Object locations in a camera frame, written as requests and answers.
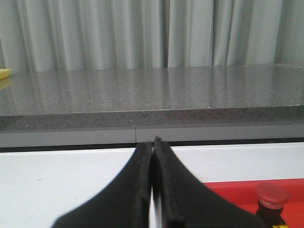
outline red emergency stop button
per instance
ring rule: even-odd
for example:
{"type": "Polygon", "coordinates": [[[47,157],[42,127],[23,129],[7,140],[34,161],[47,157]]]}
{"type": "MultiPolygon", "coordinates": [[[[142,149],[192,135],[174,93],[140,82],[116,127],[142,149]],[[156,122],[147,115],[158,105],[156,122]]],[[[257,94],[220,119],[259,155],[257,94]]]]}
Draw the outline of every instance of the red emergency stop button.
{"type": "Polygon", "coordinates": [[[262,183],[256,186],[258,201],[269,209],[281,209],[289,200],[289,193],[279,185],[262,183]]]}

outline white curtain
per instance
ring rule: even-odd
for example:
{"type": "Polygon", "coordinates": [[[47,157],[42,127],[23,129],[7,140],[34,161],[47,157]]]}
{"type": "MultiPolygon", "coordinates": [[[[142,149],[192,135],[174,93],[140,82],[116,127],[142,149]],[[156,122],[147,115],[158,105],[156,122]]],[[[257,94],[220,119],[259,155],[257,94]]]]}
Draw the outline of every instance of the white curtain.
{"type": "Polygon", "coordinates": [[[1,0],[14,71],[304,62],[303,0],[1,0]]]}

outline speckled granite surface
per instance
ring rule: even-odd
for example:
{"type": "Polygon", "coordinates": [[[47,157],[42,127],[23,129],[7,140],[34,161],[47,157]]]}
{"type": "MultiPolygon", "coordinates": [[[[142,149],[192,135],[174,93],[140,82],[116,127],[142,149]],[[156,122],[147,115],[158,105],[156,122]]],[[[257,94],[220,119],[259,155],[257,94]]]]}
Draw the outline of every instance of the speckled granite surface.
{"type": "Polygon", "coordinates": [[[304,122],[304,68],[213,66],[16,73],[0,130],[304,122]]]}

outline black rubber pad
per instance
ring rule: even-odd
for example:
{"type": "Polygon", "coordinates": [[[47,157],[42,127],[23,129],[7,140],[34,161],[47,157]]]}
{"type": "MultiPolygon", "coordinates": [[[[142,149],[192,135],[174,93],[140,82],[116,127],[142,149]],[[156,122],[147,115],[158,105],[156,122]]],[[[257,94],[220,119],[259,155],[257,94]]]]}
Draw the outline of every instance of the black rubber pad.
{"type": "Polygon", "coordinates": [[[196,179],[160,138],[154,143],[153,197],[163,228],[265,227],[259,218],[227,202],[196,179]]]}
{"type": "Polygon", "coordinates": [[[95,197],[53,228],[148,228],[152,144],[139,143],[125,167],[95,197]]]}

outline gray countertop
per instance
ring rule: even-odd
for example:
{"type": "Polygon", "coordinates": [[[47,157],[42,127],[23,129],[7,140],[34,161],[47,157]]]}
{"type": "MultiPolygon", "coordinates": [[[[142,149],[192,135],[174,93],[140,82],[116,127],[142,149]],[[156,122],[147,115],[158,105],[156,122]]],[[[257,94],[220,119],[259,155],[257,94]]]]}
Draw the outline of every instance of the gray countertop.
{"type": "Polygon", "coordinates": [[[2,132],[304,121],[304,68],[294,65],[15,73],[7,80],[2,132]]]}

